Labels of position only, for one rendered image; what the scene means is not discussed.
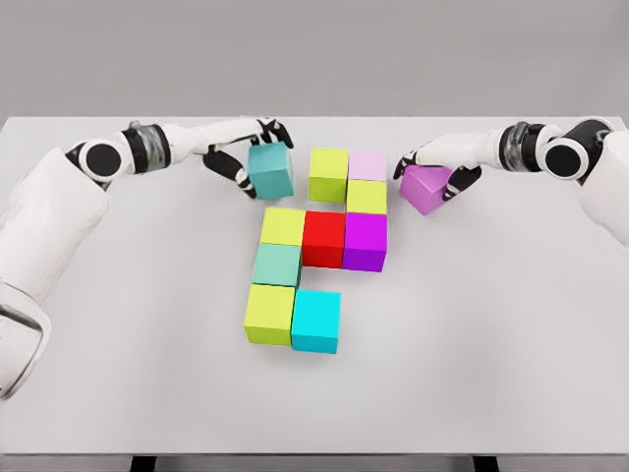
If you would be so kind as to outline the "magenta purple cube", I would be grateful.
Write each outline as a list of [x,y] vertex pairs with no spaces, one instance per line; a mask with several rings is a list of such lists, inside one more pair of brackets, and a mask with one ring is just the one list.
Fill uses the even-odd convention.
[[386,214],[347,212],[342,268],[382,272],[387,248]]

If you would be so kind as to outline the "mint green cube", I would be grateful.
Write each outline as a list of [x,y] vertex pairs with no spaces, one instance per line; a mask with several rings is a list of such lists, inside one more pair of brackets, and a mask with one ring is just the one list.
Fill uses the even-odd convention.
[[301,267],[300,247],[260,244],[254,265],[253,283],[298,287]]

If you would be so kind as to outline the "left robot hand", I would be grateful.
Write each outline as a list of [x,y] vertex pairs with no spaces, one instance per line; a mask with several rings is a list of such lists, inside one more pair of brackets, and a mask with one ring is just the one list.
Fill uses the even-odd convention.
[[249,141],[252,147],[273,143],[283,143],[287,148],[294,147],[286,127],[274,118],[238,118],[198,127],[197,131],[200,133],[203,165],[234,182],[251,200],[257,199],[257,190],[245,166],[223,149],[244,141]]

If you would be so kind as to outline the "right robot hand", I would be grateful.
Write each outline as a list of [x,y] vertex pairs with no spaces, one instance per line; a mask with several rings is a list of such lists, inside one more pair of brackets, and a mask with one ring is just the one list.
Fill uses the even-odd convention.
[[404,154],[395,167],[393,179],[398,180],[410,166],[447,167],[452,170],[443,191],[448,202],[468,190],[482,176],[477,157],[480,134],[456,133],[431,140]]

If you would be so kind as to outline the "teal cube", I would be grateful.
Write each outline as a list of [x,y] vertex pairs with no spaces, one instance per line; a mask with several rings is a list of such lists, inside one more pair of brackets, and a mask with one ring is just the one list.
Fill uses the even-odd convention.
[[294,195],[294,166],[284,143],[251,146],[248,173],[259,200],[278,200]]

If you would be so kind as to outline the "yellow-green cube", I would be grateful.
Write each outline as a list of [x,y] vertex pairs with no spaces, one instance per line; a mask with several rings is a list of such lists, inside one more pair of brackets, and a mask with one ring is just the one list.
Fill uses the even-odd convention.
[[301,247],[305,217],[303,209],[268,207],[264,212],[259,241],[262,244]]
[[247,339],[253,344],[291,346],[296,288],[253,284],[244,318]]
[[387,214],[387,184],[384,181],[350,179],[347,187],[346,211]]
[[309,199],[344,204],[348,181],[349,151],[315,147],[309,170]]

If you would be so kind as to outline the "pale pink cube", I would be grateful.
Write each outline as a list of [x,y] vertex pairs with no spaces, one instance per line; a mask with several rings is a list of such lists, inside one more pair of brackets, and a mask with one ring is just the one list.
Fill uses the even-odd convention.
[[350,149],[348,178],[365,181],[386,181],[386,153],[383,151]]

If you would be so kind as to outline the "red cube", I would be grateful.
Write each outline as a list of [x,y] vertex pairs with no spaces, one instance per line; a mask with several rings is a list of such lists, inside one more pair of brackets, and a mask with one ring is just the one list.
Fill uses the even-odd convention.
[[302,240],[304,266],[341,268],[345,246],[345,214],[307,210]]

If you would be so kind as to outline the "cyan cube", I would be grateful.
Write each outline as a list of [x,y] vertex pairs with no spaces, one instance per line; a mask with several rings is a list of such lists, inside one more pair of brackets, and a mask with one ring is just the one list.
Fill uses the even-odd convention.
[[293,349],[335,354],[338,348],[340,314],[340,293],[298,289],[291,326]]

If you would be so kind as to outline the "orchid purple cube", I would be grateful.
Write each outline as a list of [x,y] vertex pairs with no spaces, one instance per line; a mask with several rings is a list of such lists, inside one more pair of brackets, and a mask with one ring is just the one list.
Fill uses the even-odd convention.
[[409,165],[399,194],[420,214],[428,215],[444,204],[443,195],[452,172],[442,166]]

